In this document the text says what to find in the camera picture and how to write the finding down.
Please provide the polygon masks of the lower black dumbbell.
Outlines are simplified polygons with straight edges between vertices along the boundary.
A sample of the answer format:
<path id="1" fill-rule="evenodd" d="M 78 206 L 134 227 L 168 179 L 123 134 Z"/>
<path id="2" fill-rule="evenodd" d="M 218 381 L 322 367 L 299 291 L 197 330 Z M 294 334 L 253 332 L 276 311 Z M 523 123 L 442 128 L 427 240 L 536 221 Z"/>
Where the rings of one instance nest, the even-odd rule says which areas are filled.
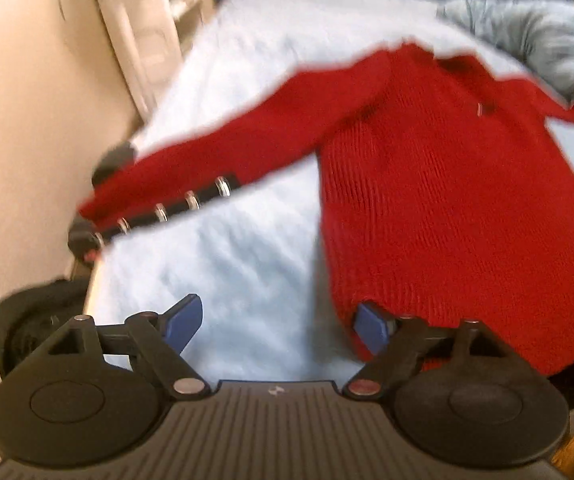
<path id="1" fill-rule="evenodd" d="M 73 257 L 86 266 L 93 266 L 103 247 L 104 242 L 96 233 L 93 224 L 75 216 L 68 232 L 68 248 Z"/>

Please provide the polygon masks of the red knit sweater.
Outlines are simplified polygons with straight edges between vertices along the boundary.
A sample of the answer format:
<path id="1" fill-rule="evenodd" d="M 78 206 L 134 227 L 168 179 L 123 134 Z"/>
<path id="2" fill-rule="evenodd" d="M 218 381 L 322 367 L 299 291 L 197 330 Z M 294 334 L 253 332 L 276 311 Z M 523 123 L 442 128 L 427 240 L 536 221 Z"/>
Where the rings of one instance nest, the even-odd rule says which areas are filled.
<path id="1" fill-rule="evenodd" d="M 574 172 L 550 118 L 574 124 L 574 102 L 474 56 L 403 44 L 297 73 L 217 130 L 119 171 L 80 211 L 125 230 L 315 155 L 342 323 L 364 300 L 432 324 L 478 318 L 553 375 L 574 364 Z"/>

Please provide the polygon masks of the upper black dumbbell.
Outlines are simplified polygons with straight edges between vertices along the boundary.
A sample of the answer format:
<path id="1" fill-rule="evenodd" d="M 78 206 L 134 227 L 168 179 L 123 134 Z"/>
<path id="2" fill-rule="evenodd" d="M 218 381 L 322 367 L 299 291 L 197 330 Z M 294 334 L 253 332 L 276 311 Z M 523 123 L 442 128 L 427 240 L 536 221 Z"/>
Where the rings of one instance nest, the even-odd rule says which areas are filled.
<path id="1" fill-rule="evenodd" d="M 96 165 L 92 174 L 92 186 L 98 188 L 117 171 L 134 162 L 136 156 L 132 143 L 126 141 L 120 143 L 108 152 L 104 153 Z"/>

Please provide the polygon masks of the black dumbbell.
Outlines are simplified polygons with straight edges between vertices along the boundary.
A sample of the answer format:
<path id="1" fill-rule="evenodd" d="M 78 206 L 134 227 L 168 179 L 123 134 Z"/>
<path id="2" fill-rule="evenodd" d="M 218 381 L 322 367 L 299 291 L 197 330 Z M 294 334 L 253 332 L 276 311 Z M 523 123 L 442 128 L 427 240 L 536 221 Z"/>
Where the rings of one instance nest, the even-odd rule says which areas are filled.
<path id="1" fill-rule="evenodd" d="M 68 232 L 68 248 L 73 257 L 86 266 L 93 266 L 103 247 L 104 242 L 96 233 L 93 224 L 75 216 Z"/>
<path id="2" fill-rule="evenodd" d="M 134 162 L 136 156 L 132 143 L 126 141 L 120 143 L 108 152 L 104 153 L 96 165 L 92 174 L 92 186 L 98 188 L 117 171 Z"/>

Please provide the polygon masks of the grey-blue crumpled blanket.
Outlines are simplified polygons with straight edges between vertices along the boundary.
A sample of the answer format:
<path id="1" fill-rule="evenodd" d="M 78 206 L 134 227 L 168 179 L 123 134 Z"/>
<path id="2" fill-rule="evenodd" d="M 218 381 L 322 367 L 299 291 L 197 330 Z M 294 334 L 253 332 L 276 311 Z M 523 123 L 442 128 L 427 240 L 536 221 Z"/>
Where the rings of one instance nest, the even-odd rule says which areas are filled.
<path id="1" fill-rule="evenodd" d="M 574 100 L 574 3 L 569 0 L 441 0 L 437 14 L 516 58 Z"/>

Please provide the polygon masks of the light blue fleece bed cover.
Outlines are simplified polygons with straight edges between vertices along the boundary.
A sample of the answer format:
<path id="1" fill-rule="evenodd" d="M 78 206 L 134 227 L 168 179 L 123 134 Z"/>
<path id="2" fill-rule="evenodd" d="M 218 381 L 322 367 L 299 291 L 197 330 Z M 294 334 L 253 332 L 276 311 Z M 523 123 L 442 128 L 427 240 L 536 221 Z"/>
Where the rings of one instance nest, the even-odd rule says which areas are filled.
<path id="1" fill-rule="evenodd" d="M 436 0 L 224 0 L 135 148 L 191 136 L 301 62 L 345 61 L 404 38 L 444 53 L 470 47 L 496 75 L 522 72 L 437 9 Z M 184 356 L 209 382 L 345 382 L 359 369 L 329 296 L 313 158 L 198 214 L 120 237 L 87 307 L 98 323 L 119 323 L 191 292 L 204 317 Z"/>

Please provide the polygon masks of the white standing fan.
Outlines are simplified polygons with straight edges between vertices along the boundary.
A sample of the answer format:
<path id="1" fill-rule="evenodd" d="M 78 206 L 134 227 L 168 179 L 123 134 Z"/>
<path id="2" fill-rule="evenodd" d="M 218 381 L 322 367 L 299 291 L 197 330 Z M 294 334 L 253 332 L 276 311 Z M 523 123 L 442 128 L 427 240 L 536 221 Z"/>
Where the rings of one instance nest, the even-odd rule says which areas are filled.
<path id="1" fill-rule="evenodd" d="M 182 63 L 170 0 L 97 0 L 142 120 L 153 116 Z"/>

